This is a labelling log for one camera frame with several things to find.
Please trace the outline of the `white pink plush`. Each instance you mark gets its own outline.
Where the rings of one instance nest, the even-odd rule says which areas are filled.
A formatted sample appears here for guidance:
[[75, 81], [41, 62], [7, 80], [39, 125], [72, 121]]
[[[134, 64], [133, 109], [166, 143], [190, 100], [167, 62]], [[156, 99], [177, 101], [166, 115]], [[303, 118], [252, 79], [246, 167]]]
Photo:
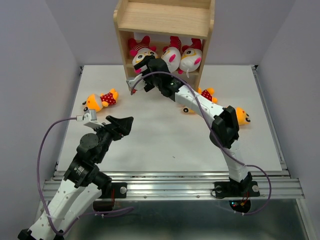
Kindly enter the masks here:
[[170, 73], [175, 72], [181, 62], [182, 42], [178, 36], [170, 36], [170, 44], [163, 48], [161, 59], [167, 64]]
[[178, 74], [194, 72], [202, 61], [202, 41], [199, 38], [192, 38], [191, 45], [182, 46], [182, 55], [178, 67]]
[[148, 35], [145, 35], [140, 41], [137, 41], [134, 37], [128, 39], [125, 63], [130, 77], [140, 73], [140, 70], [135, 70], [134, 66], [140, 63], [146, 56], [159, 58], [157, 47], [150, 46], [150, 42], [151, 39]]

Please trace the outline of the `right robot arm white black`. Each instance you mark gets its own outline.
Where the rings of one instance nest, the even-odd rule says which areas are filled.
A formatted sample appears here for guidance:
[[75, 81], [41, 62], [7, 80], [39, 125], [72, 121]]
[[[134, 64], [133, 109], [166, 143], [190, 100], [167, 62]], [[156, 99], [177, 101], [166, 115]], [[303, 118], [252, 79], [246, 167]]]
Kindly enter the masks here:
[[208, 100], [194, 90], [185, 80], [170, 73], [166, 62], [153, 55], [146, 56], [135, 65], [135, 79], [127, 82], [132, 91], [157, 88], [172, 101], [183, 105], [201, 116], [209, 128], [211, 142], [220, 150], [228, 167], [229, 181], [226, 185], [216, 184], [223, 197], [242, 197], [250, 190], [252, 175], [241, 161], [239, 124], [236, 110], [223, 107]]

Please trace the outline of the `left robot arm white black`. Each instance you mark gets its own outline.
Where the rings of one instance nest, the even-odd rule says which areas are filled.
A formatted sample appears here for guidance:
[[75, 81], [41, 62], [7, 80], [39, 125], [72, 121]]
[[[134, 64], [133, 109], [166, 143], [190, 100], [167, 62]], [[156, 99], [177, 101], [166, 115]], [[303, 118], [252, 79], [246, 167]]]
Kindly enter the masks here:
[[113, 193], [112, 178], [100, 171], [98, 165], [112, 142], [130, 134], [134, 118], [108, 115], [108, 123], [100, 123], [96, 112], [88, 110], [70, 119], [83, 123], [93, 132], [81, 137], [76, 154], [49, 203], [44, 198], [42, 188], [38, 188], [44, 212], [32, 226], [20, 231], [17, 236], [20, 240], [64, 239], [95, 200]]

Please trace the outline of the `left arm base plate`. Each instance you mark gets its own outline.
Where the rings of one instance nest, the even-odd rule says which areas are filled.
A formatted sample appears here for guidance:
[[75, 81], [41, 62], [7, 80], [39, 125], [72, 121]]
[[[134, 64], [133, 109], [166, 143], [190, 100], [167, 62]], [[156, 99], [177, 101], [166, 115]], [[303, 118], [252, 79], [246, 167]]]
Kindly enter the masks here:
[[112, 182], [111, 187], [102, 197], [105, 199], [125, 199], [127, 191], [128, 184], [126, 182]]

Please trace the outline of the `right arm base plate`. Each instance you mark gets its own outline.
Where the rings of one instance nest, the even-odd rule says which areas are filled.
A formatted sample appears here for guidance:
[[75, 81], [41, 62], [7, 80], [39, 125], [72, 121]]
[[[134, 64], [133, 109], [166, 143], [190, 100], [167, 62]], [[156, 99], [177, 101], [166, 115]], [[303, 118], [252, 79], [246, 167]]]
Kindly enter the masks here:
[[242, 198], [249, 195], [249, 197], [259, 197], [260, 189], [256, 181], [251, 181], [247, 186], [242, 187], [238, 182], [231, 181], [216, 181], [213, 183], [214, 188], [211, 190], [211, 195], [217, 199], [224, 198]]

